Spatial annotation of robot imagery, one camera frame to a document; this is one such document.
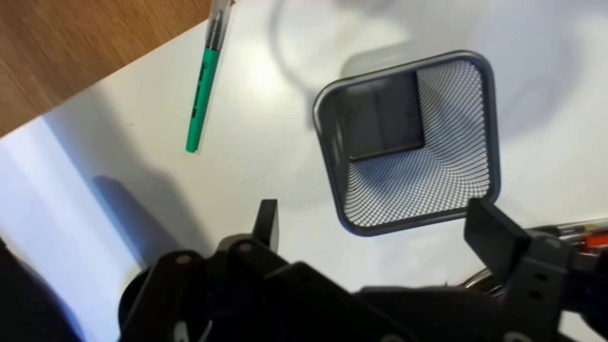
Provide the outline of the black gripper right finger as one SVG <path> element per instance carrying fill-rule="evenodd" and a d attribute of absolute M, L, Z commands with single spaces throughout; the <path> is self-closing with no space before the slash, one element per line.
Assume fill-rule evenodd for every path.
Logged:
<path fill-rule="evenodd" d="M 481 197 L 468 203 L 464 239 L 500 282 L 508 280 L 531 244 L 527 229 Z"/>

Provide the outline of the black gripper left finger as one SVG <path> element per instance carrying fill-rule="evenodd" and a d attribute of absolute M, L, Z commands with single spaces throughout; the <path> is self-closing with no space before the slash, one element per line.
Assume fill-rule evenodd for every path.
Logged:
<path fill-rule="evenodd" d="M 280 206 L 276 199 L 261 201 L 253 225 L 253 237 L 272 250 L 280 246 Z"/>

